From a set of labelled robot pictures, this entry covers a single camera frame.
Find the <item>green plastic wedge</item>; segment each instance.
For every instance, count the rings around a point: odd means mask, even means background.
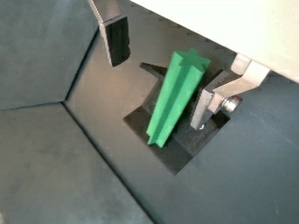
[[[148,144],[164,147],[210,64],[211,61],[200,57],[194,49],[173,52],[145,132],[149,136]]]

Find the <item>green object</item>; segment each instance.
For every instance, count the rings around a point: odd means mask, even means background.
[[[211,61],[200,57],[194,49],[173,52],[145,132],[149,136],[148,144],[164,147],[210,64]]]

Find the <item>white surface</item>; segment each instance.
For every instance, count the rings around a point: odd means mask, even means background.
[[[131,1],[299,82],[298,0]]]

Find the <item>dark gray panel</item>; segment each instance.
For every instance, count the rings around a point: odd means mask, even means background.
[[[96,29],[87,0],[1,1],[0,109],[64,100]]]
[[[60,104],[0,111],[0,165],[8,223],[152,223]]]

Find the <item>gray wall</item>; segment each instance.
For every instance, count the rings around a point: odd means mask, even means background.
[[[0,127],[7,223],[152,223],[60,103],[0,111]]]
[[[167,66],[173,50],[195,47],[216,71],[234,53],[133,4],[123,11],[131,58],[112,68],[97,38],[67,105],[151,215],[169,224],[298,223],[299,85],[274,75],[243,94],[230,122],[173,176],[123,121],[155,83],[139,63]]]
[[[97,21],[87,0],[3,0],[0,109],[60,102]]]

